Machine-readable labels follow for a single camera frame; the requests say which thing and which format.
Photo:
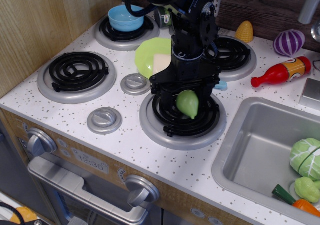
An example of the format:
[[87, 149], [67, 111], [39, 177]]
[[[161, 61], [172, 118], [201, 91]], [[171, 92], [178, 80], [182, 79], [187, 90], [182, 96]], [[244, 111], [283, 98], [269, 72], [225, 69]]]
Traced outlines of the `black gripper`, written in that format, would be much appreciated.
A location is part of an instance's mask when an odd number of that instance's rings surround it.
[[184, 53], [171, 52], [170, 65], [163, 71], [150, 77], [151, 93], [160, 94], [159, 110], [163, 117], [177, 117], [176, 98], [178, 93], [191, 89], [199, 100], [199, 111], [202, 112], [211, 97], [212, 90], [220, 82], [222, 69], [212, 62]]

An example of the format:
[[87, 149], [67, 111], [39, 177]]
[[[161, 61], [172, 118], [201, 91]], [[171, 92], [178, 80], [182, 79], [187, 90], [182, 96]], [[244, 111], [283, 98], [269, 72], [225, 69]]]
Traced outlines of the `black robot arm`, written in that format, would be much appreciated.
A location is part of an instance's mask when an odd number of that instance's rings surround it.
[[124, 0], [129, 13], [143, 17], [159, 7], [172, 18], [171, 61], [150, 77], [152, 94], [160, 97], [163, 109], [176, 107], [191, 119], [210, 99], [220, 81], [221, 68], [206, 61], [206, 50], [218, 37], [214, 0]]

